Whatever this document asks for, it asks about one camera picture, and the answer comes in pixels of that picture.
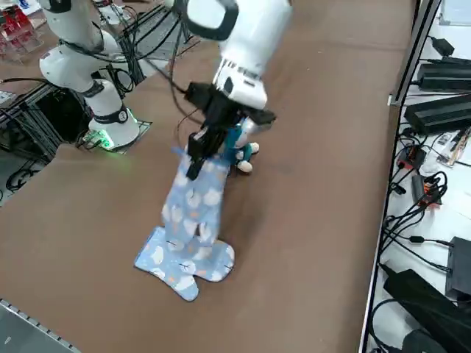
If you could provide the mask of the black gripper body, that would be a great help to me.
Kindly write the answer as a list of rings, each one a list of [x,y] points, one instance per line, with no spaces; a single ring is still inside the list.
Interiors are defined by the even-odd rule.
[[[224,95],[214,95],[203,110],[205,119],[202,128],[218,130],[232,128],[239,122],[242,108],[242,104],[232,101]]]

